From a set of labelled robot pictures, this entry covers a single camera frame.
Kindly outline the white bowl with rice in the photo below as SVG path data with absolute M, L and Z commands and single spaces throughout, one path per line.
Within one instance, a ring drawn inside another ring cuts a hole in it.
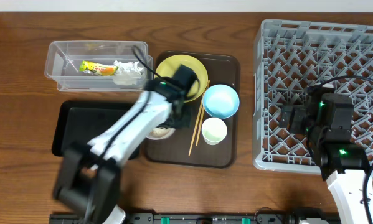
M 147 138 L 154 141 L 163 140 L 172 136 L 174 132 L 174 128 L 157 127 L 147 135 Z

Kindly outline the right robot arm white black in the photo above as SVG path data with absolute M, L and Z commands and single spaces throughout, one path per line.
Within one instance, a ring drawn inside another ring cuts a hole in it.
M 283 105 L 279 126 L 306 137 L 341 223 L 373 223 L 373 164 L 351 141 L 353 112 L 349 97 L 323 93 L 312 96 L 306 106 Z

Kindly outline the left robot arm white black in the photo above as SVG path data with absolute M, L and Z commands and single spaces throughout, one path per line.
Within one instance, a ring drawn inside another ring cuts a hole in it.
M 147 135 L 167 120 L 179 123 L 195 78 L 155 78 L 137 102 L 110 128 L 86 144 L 72 143 L 63 160 L 53 198 L 75 211 L 84 223 L 122 223 L 118 207 L 121 172 Z

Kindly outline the green orange snack wrapper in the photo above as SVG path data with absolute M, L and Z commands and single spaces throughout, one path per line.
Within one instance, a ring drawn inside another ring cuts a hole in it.
M 83 60 L 80 64 L 80 71 L 87 74 L 99 76 L 114 75 L 118 67 L 115 65 L 104 65 L 100 63 Z

